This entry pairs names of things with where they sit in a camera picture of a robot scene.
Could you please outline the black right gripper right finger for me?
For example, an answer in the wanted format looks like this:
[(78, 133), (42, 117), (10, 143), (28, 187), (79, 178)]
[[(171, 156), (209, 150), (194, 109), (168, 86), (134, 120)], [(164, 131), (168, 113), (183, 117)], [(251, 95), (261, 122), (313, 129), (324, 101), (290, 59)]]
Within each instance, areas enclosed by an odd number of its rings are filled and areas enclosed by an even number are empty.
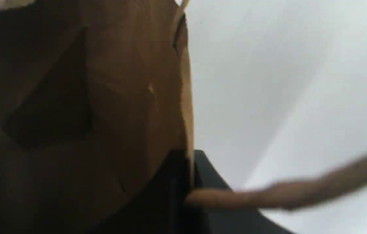
[(233, 191), (202, 150), (195, 150), (195, 173), (203, 234), (289, 234), (258, 209), (247, 206), (246, 193)]

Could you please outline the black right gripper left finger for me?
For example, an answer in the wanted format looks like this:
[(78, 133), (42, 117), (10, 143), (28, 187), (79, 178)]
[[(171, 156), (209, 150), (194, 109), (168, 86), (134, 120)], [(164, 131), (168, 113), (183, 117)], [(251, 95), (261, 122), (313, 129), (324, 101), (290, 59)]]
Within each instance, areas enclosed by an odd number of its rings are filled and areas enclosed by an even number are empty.
[(183, 203), (189, 190), (189, 163), (185, 152), (170, 151), (147, 187), (90, 233), (193, 234), (193, 212)]

